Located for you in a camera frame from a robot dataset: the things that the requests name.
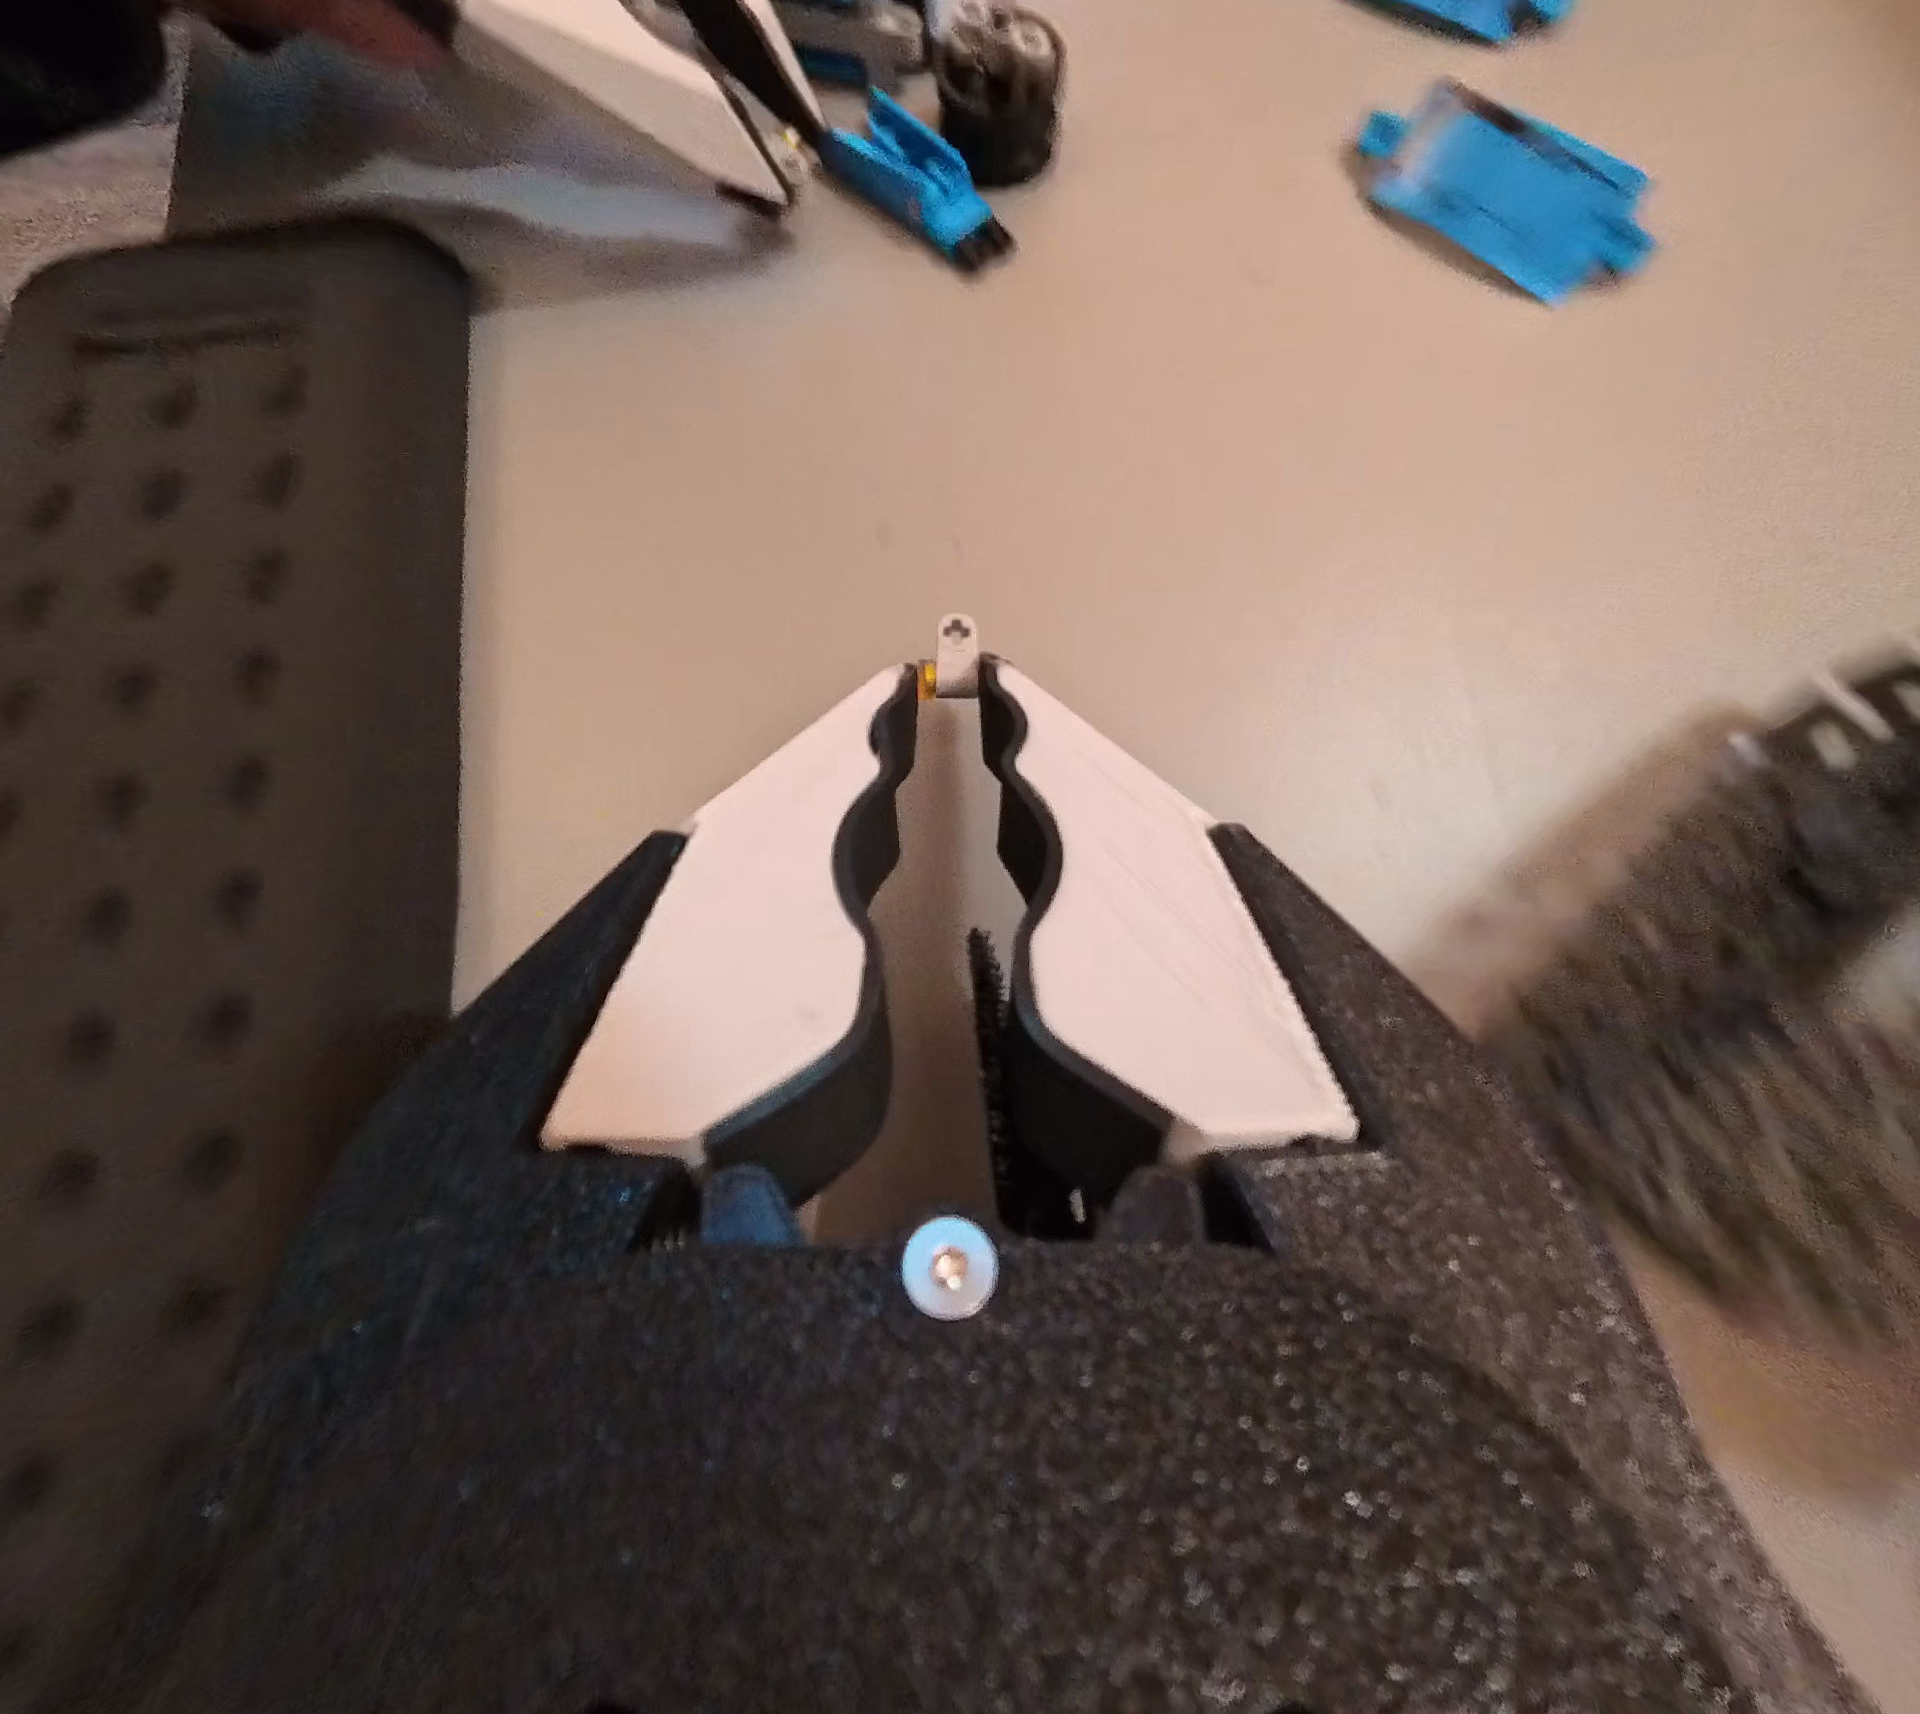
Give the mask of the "blue tracked toy robot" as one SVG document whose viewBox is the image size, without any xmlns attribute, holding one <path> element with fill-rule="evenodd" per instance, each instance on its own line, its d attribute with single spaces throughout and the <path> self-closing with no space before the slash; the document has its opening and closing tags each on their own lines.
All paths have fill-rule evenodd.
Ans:
<svg viewBox="0 0 1920 1714">
<path fill-rule="evenodd" d="M 1484 1049 L 1596 1208 L 1726 1308 L 1918 1337 L 1918 639 L 1741 725 Z"/>
</svg>

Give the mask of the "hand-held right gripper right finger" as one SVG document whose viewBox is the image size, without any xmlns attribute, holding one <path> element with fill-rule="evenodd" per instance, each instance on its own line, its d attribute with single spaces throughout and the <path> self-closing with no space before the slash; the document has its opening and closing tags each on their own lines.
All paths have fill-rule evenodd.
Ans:
<svg viewBox="0 0 1920 1714">
<path fill-rule="evenodd" d="M 1013 1122 L 1041 1159 L 1199 1159 L 1360 1122 L 1214 816 L 1013 665 L 984 668 L 1000 857 L 1022 891 Z"/>
</svg>

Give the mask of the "small blue brick piece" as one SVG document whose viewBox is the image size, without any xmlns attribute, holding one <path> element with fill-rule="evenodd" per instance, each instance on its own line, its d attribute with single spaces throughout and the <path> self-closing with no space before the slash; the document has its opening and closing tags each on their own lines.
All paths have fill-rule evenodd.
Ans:
<svg viewBox="0 0 1920 1714">
<path fill-rule="evenodd" d="M 1018 0 L 770 3 L 806 77 L 862 94 L 862 124 L 827 131 L 830 177 L 959 272 L 1011 255 L 988 195 L 1054 162 L 1059 30 Z"/>
</svg>

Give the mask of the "black dimpled mat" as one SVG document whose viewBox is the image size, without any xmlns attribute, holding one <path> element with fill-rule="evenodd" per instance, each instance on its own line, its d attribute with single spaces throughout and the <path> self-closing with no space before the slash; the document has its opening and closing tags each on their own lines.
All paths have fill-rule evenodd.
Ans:
<svg viewBox="0 0 1920 1714">
<path fill-rule="evenodd" d="M 464 269 L 336 220 L 2 340 L 2 1707 L 81 1654 L 294 1222 L 449 1016 Z"/>
</svg>

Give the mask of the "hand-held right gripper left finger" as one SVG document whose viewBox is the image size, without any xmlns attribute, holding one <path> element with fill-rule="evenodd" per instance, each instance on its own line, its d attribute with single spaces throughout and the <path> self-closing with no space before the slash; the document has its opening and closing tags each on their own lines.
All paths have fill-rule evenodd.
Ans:
<svg viewBox="0 0 1920 1714">
<path fill-rule="evenodd" d="M 687 820 L 547 1109 L 547 1148 L 842 1170 L 890 1095 L 877 888 L 898 861 L 911 665 Z"/>
</svg>

